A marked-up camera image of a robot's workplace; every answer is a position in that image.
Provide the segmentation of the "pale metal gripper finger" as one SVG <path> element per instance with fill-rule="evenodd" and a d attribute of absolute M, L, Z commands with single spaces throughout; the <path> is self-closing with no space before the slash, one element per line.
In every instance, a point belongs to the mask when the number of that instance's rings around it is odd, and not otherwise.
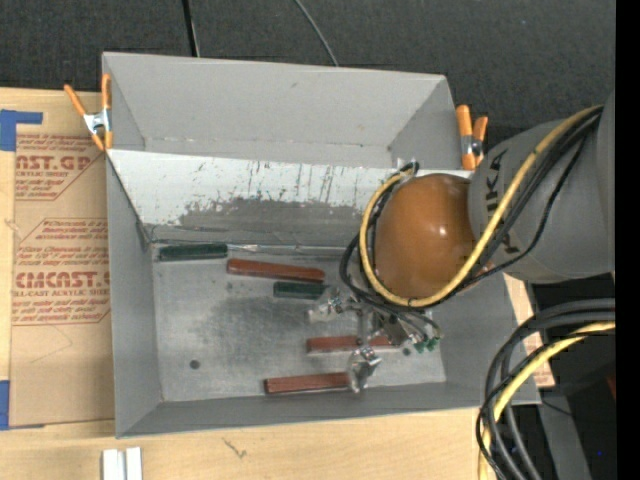
<path fill-rule="evenodd" d="M 346 300 L 340 292 L 331 293 L 306 311 L 310 324 L 328 323 L 346 311 Z"/>
<path fill-rule="evenodd" d="M 370 345 L 356 348 L 349 356 L 347 374 L 350 389 L 359 393 L 367 387 L 368 379 L 381 364 L 382 358 Z"/>

